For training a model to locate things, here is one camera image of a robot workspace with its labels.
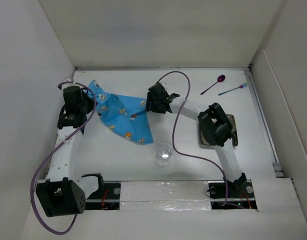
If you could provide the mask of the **black floral square plate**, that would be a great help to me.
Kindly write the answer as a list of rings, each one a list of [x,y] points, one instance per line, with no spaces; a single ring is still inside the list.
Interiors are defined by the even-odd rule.
[[[237,126],[236,126],[236,120],[234,115],[232,114],[226,114],[227,118],[229,119],[231,125],[232,125],[232,145],[233,147],[237,147],[239,142],[238,142],[238,133],[237,133]],[[206,141],[206,139],[203,136],[203,133],[201,131],[201,127],[199,127],[199,142],[201,145],[204,146],[210,146],[210,144]]]

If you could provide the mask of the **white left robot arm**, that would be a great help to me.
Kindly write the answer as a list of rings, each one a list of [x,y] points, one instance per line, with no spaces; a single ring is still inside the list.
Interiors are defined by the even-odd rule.
[[[75,175],[78,147],[85,126],[95,114],[96,102],[91,90],[78,84],[60,85],[64,105],[57,122],[55,152],[45,180],[37,183],[35,193],[47,217],[82,214],[87,198],[100,198],[105,183],[100,173]]]

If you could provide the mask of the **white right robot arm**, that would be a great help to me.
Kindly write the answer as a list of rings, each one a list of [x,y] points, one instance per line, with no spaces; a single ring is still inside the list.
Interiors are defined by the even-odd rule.
[[[162,84],[156,83],[148,89],[145,110],[159,114],[180,114],[197,121],[204,139],[215,149],[219,158],[228,181],[224,185],[226,194],[236,197],[243,191],[247,178],[234,152],[233,125],[220,104],[215,102],[207,106],[195,103],[177,93],[168,94]]]

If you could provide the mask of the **purple metallic spoon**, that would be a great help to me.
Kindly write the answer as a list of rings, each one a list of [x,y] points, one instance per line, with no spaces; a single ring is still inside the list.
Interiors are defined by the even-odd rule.
[[[208,87],[206,90],[202,91],[202,92],[200,93],[200,95],[202,96],[202,95],[205,94],[208,90],[210,90],[212,87],[214,87],[217,83],[222,83],[225,79],[226,79],[226,76],[225,76],[225,75],[223,75],[223,74],[220,75],[220,76],[217,78],[216,82],[215,82],[214,84],[212,84],[210,87]]]

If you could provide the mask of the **blue space-print cloth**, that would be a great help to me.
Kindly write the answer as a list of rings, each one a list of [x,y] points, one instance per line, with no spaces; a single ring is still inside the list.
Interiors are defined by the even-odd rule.
[[[108,129],[139,145],[149,145],[154,142],[145,98],[106,92],[96,80],[93,80],[88,87],[92,92],[88,92],[87,95],[91,99],[95,97],[96,112]]]

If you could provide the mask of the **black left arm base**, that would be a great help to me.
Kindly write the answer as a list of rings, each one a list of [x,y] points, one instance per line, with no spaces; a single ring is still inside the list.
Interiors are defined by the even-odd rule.
[[[77,181],[84,192],[79,200],[84,210],[119,210],[121,182],[104,181],[100,173],[84,174]]]

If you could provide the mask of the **clear plastic cup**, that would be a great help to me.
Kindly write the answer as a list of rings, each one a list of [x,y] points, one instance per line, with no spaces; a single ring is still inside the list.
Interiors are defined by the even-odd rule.
[[[172,162],[173,145],[169,141],[160,141],[155,146],[156,157],[154,163],[160,168],[168,167]]]

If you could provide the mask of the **iridescent metallic fork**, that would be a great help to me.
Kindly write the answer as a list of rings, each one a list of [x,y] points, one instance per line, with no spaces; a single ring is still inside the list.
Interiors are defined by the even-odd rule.
[[[245,82],[245,83],[243,83],[243,84],[241,84],[241,85],[239,85],[239,86],[237,86],[237,87],[235,87],[235,88],[232,88],[232,89],[229,89],[229,90],[226,90],[226,91],[224,91],[224,92],[219,93],[218,96],[222,96],[222,95],[224,95],[224,94],[227,94],[227,93],[229,93],[229,92],[232,92],[232,91],[235,91],[235,90],[238,90],[238,89],[244,89],[244,88],[246,88],[247,86],[248,86],[248,83]]]

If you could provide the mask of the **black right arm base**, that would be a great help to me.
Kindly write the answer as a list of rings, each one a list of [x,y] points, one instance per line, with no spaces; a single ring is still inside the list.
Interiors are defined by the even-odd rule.
[[[243,185],[238,191],[232,187],[226,192],[224,181],[209,181],[205,195],[210,198],[212,210],[249,209],[257,210],[255,193],[251,180]]]

